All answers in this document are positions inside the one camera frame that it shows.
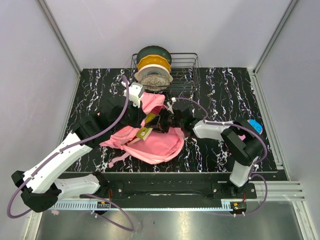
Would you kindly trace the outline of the pink student backpack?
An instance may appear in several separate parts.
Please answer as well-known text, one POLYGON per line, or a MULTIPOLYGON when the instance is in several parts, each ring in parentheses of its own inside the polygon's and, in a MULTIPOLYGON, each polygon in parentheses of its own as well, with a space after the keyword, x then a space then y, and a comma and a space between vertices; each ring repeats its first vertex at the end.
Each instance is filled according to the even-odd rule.
POLYGON ((120 157, 113 158, 110 167, 117 161, 123 161, 128 156, 137 158, 147 164, 156 165, 168 162, 175 158, 182 150, 185 143, 185 134, 180 128, 170 128, 168 133, 161 134, 152 132, 147 134, 145 141, 140 140, 135 144, 127 146, 126 143, 137 136, 144 128, 146 121, 142 121, 141 128, 126 126, 110 136, 110 139, 101 142, 101 147, 120 149, 125 151, 120 157))

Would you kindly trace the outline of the red book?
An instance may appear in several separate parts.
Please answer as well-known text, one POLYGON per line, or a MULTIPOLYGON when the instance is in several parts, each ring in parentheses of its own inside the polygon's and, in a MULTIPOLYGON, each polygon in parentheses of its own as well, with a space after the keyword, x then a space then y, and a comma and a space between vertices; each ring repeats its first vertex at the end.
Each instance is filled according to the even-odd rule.
POLYGON ((145 141, 146 137, 142 137, 142 136, 135 136, 134 138, 132 138, 131 140, 129 140, 125 145, 126 146, 131 146, 139 141, 145 141))

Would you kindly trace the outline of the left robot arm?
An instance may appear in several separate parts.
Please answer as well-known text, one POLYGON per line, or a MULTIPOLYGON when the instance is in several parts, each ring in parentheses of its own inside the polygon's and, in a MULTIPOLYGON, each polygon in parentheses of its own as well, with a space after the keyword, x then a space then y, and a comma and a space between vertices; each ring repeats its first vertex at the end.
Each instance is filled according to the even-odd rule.
POLYGON ((75 161, 88 154, 125 127, 140 128, 146 114, 141 100, 125 100, 124 105, 98 110, 82 118, 63 142, 45 159, 27 171, 15 171, 11 178, 23 203, 41 213, 57 201, 91 194, 103 198, 108 181, 100 172, 83 177, 61 179, 60 175, 75 161))

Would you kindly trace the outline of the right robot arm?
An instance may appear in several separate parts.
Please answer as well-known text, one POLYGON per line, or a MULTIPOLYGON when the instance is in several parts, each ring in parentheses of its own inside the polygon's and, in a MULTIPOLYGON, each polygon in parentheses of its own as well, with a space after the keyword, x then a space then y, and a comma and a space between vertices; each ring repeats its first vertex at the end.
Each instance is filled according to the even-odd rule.
POLYGON ((223 141, 234 159, 225 190, 235 199, 244 194, 255 164, 268 154, 260 131, 244 118, 217 122, 195 118, 189 109, 162 109, 145 126, 163 134, 178 128, 191 138, 223 141))

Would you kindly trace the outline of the grey patterned plate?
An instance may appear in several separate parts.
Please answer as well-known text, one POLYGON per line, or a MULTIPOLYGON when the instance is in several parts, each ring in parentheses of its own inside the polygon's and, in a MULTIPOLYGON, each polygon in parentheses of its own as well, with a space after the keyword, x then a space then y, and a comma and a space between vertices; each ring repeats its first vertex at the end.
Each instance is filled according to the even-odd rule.
POLYGON ((144 86, 163 87, 169 85, 170 81, 161 75, 148 75, 145 76, 140 83, 144 86))

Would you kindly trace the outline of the yellow plate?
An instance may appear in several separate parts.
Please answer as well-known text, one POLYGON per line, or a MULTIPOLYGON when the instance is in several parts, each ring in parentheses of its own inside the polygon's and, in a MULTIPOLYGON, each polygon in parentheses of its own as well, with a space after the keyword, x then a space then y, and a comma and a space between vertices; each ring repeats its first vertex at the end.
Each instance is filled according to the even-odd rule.
POLYGON ((137 69, 140 70, 147 65, 160 65, 166 68, 169 72, 171 71, 171 64, 168 62, 168 60, 158 54, 149 54, 143 57, 137 64, 137 69))

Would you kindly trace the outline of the dark green plate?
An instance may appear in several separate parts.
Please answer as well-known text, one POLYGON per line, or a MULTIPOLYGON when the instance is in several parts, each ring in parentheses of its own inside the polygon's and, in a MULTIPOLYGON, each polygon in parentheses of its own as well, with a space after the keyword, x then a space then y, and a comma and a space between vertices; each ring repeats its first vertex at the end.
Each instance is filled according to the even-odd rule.
POLYGON ((139 63, 142 58, 149 55, 159 55, 167 60, 169 64, 172 63, 172 56, 168 50, 158 45, 150 45, 142 48, 136 56, 136 61, 139 63))

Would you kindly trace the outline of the pink purple pencil case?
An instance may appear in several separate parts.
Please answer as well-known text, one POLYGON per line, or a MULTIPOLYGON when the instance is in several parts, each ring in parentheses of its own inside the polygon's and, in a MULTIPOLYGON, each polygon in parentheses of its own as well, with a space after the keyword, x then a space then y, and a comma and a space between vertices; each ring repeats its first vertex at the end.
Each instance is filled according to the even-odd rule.
MULTIPOLYGON (((249 126, 251 126, 259 135, 262 135, 263 133, 262 125, 254 119, 242 120, 239 124, 246 129, 249 129, 249 126)), ((248 134, 249 132, 247 130, 241 130, 239 138, 244 141, 248 134)))

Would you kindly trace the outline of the aluminium front rail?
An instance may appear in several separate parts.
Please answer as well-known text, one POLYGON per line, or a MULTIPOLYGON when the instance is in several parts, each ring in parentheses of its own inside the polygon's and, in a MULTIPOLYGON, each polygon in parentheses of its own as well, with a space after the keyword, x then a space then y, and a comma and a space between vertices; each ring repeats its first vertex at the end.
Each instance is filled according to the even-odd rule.
POLYGON ((267 201, 304 201, 300 185, 296 182, 278 183, 255 181, 249 183, 238 198, 223 194, 226 183, 217 183, 209 187, 209 195, 200 193, 133 193, 128 196, 113 196, 110 200, 94 197, 70 198, 57 201, 49 207, 50 211, 216 211, 232 212, 249 202, 260 204, 267 201))

